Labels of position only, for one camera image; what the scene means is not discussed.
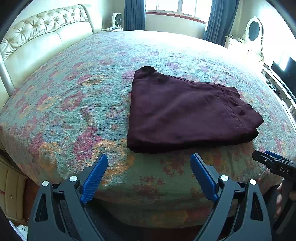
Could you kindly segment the right hand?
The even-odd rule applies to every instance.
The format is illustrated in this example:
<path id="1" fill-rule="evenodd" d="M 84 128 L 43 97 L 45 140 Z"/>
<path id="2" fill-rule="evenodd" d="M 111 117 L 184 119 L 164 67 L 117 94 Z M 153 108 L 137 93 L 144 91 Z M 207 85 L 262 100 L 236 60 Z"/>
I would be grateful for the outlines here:
<path id="1" fill-rule="evenodd" d="M 275 206 L 275 215 L 274 215 L 274 217 L 280 216 L 280 214 L 282 212 L 282 208 L 283 208 L 283 205 L 282 205 L 282 185 L 283 185 L 283 183 L 281 183 L 277 188 L 278 196 L 276 198 L 276 206 Z M 290 192 L 290 199 L 292 201 L 296 201 L 296 192 L 295 191 Z"/>

